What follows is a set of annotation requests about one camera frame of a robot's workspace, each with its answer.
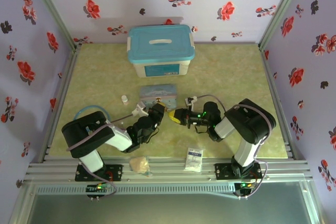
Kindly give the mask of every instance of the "white plastic container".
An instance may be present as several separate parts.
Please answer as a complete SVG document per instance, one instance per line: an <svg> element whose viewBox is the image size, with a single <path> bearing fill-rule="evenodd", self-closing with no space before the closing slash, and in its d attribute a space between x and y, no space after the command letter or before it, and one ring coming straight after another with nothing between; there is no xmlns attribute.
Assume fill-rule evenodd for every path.
<svg viewBox="0 0 336 224"><path fill-rule="evenodd" d="M195 56L193 37L186 25L132 28L127 51L139 77L185 75Z"/></svg>

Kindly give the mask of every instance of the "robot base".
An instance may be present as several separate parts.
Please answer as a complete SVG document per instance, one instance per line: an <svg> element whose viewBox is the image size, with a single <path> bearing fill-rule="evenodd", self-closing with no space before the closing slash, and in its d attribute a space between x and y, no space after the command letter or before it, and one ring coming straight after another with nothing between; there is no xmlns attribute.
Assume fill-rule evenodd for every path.
<svg viewBox="0 0 336 224"><path fill-rule="evenodd" d="M106 180L110 180L111 178L109 174L112 173L112 181L121 181L122 165L105 165L105 167L102 169L105 169L105 171L98 174L98 176ZM82 165L78 165L76 176L75 176L75 181L77 182L100 182L101 180L88 174Z"/></svg>
<svg viewBox="0 0 336 224"><path fill-rule="evenodd" d="M261 168L258 163L254 163L245 176L239 177L235 175L232 170L232 163L215 164L215 173L216 180L262 178Z"/></svg>

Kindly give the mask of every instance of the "plastic storage box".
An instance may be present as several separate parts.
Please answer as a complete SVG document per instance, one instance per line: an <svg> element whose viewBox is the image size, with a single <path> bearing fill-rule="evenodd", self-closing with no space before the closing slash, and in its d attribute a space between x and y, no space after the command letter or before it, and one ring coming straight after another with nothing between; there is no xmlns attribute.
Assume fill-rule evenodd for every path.
<svg viewBox="0 0 336 224"><path fill-rule="evenodd" d="M195 46L186 25L142 26L130 30L127 52L139 77L177 76L187 73Z"/></svg>
<svg viewBox="0 0 336 224"><path fill-rule="evenodd" d="M140 99L150 108L157 102L163 102L167 109L177 107L177 91L174 84L143 86L140 89Z"/></svg>

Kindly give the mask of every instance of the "green tabletop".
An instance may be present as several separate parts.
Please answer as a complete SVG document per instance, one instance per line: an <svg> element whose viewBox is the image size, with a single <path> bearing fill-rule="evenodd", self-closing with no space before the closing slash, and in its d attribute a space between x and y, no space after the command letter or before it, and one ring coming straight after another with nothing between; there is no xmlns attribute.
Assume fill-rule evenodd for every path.
<svg viewBox="0 0 336 224"><path fill-rule="evenodd" d="M134 110L141 86L167 83L176 84L180 108L185 106L186 97L194 95L213 94L226 108L249 98L277 120L257 45L195 45L195 58L185 76L139 78L128 62L126 44L87 44L81 47L49 154L70 156L61 128L83 107L100 105L115 120ZM123 94L129 99L128 105L121 101ZM199 99L195 110L202 111L203 104L209 100L215 101ZM88 110L83 115L94 111ZM116 126L127 127L137 120L138 117L131 117ZM207 134L197 134L193 128L178 125L166 114L160 132L133 153L121 153L107 144L98 151L102 156L185 157L188 147L198 147L204 149L204 157L231 158L240 140L235 132L220 143L213 142ZM287 158L279 126L262 146L258 157Z"/></svg>

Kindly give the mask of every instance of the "glass panel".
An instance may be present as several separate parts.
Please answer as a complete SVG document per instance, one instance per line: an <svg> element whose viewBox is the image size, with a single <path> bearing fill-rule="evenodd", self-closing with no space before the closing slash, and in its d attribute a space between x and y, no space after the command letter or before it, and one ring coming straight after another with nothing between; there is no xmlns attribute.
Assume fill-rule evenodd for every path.
<svg viewBox="0 0 336 224"><path fill-rule="evenodd" d="M268 183L248 200L213 195L37 196L31 224L311 223L299 183Z"/></svg>

